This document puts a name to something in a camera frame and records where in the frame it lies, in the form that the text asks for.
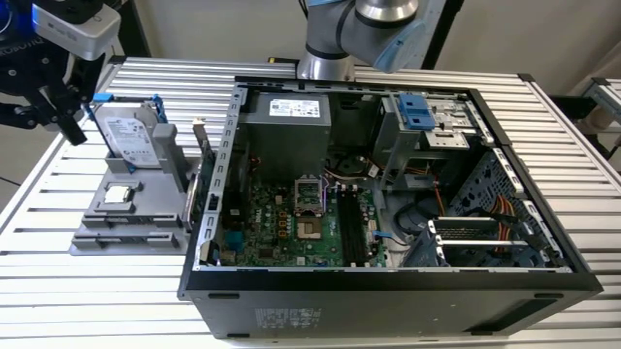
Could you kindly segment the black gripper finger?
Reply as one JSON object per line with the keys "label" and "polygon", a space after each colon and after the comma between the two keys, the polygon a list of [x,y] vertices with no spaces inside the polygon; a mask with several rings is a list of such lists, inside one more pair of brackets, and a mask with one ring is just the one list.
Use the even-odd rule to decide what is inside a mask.
{"label": "black gripper finger", "polygon": [[70,89],[48,90],[26,87],[19,93],[29,105],[1,104],[1,125],[34,129],[37,125],[56,127],[72,145],[80,144],[80,126],[74,119],[80,98]]}
{"label": "black gripper finger", "polygon": [[86,141],[74,115],[82,105],[88,105],[93,99],[104,61],[105,55],[92,61],[76,58],[73,62],[69,80],[60,97],[60,130],[72,145],[80,145]]}

